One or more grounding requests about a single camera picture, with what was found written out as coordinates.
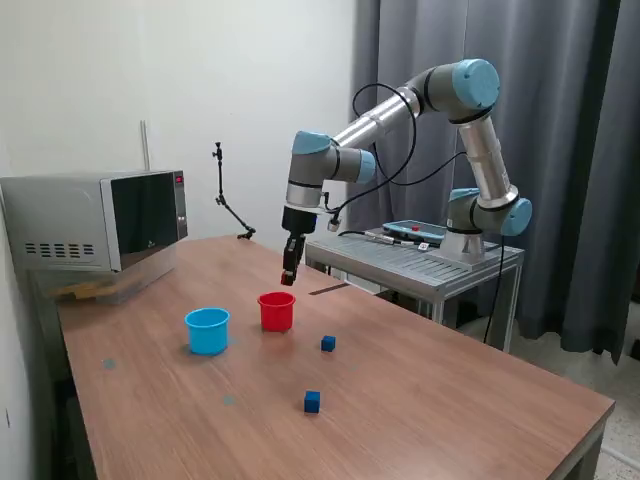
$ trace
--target blue cup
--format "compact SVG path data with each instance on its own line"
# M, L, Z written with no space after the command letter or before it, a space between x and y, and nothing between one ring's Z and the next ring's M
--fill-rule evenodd
M218 355L227 348L231 314L224 308L201 308L184 318L189 329L189 346L198 355Z

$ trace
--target red cup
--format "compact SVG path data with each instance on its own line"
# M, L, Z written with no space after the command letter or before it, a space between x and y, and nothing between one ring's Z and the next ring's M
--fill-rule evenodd
M293 325L296 297L287 292L265 293L258 297L260 323L269 332L286 332Z

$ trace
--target gray curtain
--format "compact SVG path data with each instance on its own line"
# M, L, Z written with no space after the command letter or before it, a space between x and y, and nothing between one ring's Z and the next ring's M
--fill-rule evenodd
M462 58L496 66L494 124L511 181L534 206L526 234L507 239L527 251L520 332L555 331L563 348L608 350L617 362L640 260L640 2L363 0L358 8L355 88L401 85ZM387 96L371 91L359 109ZM410 133L407 124L377 144L385 171L404 160ZM443 116L421 117L414 159L398 180L461 149ZM449 191L462 186L474 186L464 158L426 183L388 185L354 202L349 227L442 223Z

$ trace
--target robotic arm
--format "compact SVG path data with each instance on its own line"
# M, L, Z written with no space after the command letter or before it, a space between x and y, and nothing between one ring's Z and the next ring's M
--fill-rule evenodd
M371 145L410 115L442 112L458 127L478 188L451 192L443 249L464 251L464 235L483 231L519 235L531 218L531 202L509 182L500 142L489 113L500 90L495 68L480 59L430 68L398 88L333 138L300 131L293 142L282 227L290 232L284 249L282 284L292 285L302 258L305 235L315 230L324 180L367 183L375 158L361 148Z

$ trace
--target white wall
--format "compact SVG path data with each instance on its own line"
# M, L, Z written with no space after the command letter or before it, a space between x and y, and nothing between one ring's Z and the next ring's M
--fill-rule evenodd
M257 229L256 241L284 247L295 133L334 134L348 123L354 21L355 0L149 0L142 37L152 166L185 170L191 238L243 232L214 202L211 152L221 141L227 200ZM334 205L344 184L332 190Z
M282 249L296 131L348 122L355 0L5 3L0 123L14 174L141 168L146 120L152 168L185 170L191 238L242 232L214 202L221 141L228 201L256 241ZM330 190L332 205L344 199L343 184Z
M16 175L143 167L139 1L2 2L0 123Z
M11 174L0 137L0 176ZM0 471L2 478L47 478L50 440L43 352L28 324L0 216Z

